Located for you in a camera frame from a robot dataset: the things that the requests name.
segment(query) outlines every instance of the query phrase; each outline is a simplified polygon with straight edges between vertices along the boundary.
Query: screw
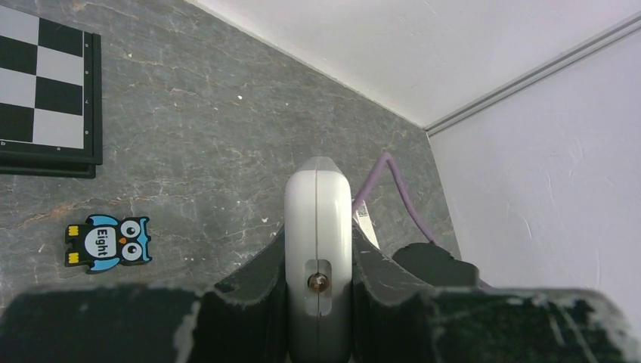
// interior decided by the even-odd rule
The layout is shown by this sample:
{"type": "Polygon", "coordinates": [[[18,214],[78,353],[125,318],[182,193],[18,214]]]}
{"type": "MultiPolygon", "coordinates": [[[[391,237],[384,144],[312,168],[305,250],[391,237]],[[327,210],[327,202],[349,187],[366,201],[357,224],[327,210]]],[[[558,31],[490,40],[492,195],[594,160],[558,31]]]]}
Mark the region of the screw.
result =
{"type": "Polygon", "coordinates": [[[315,293],[322,293],[330,286],[330,279],[317,272],[307,279],[307,286],[315,293]]]}

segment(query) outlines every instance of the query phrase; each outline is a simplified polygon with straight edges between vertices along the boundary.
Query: owl eye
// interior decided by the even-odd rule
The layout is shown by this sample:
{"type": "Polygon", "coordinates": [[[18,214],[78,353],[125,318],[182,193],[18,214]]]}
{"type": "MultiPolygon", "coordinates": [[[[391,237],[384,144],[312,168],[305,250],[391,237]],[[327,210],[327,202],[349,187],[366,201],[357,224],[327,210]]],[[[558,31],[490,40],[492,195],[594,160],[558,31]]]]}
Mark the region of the owl eye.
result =
{"type": "Polygon", "coordinates": [[[126,244],[122,248],[122,257],[127,261],[135,261],[142,255],[142,248],[139,244],[126,244]]]}
{"type": "Polygon", "coordinates": [[[135,221],[124,221],[120,226],[120,232],[128,238],[136,237],[140,234],[140,225],[135,221]]]}

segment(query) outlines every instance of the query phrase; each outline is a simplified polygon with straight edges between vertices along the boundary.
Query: metal strip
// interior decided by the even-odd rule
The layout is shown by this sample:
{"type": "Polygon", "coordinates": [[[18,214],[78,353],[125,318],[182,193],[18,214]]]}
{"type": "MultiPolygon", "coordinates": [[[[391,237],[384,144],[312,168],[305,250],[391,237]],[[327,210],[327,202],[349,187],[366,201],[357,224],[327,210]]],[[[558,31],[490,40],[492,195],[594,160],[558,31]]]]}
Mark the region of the metal strip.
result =
{"type": "Polygon", "coordinates": [[[461,107],[459,110],[450,113],[447,116],[435,121],[434,123],[426,126],[423,130],[427,132],[428,136],[432,136],[445,130],[446,128],[459,123],[460,121],[470,117],[471,115],[482,111],[498,101],[507,98],[510,95],[521,91],[525,87],[532,85],[543,78],[562,70],[563,68],[577,62],[588,55],[618,41],[619,39],[628,36],[637,30],[641,29],[641,11],[628,17],[626,20],[612,26],[604,32],[588,39],[585,42],[571,48],[570,50],[561,53],[558,57],[547,61],[545,64],[534,68],[526,74],[514,79],[511,82],[502,85],[501,87],[493,90],[492,92],[477,98],[476,100],[461,107]]]}

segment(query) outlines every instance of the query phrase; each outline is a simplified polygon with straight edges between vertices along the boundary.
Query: owl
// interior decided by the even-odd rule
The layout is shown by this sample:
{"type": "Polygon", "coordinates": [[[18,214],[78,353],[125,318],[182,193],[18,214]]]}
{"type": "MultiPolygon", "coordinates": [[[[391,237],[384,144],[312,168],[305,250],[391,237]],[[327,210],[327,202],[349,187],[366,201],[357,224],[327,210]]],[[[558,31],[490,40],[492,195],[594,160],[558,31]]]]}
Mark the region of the owl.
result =
{"type": "Polygon", "coordinates": [[[118,264],[140,265],[151,261],[147,244],[148,217],[131,217],[122,221],[101,214],[87,218],[84,225],[69,225],[65,243],[66,267],[88,265],[88,273],[107,271],[118,264]]]}

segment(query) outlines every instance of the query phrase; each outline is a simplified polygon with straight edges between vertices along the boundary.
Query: gray marble surface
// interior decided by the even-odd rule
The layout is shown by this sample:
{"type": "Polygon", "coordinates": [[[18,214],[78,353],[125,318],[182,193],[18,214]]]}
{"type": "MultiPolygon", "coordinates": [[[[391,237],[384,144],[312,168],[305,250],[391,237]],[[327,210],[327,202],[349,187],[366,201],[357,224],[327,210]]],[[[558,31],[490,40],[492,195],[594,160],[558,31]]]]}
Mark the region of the gray marble surface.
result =
{"type": "MultiPolygon", "coordinates": [[[[0,306],[37,284],[216,282],[283,223],[287,179],[333,158],[352,193],[395,156],[426,223],[459,250],[425,133],[180,0],[0,0],[103,36],[104,165],[95,180],[0,175],[0,306]],[[65,268],[64,229],[146,215],[147,265],[65,268]]],[[[369,198],[382,249],[423,236],[386,172],[369,198]]]]}

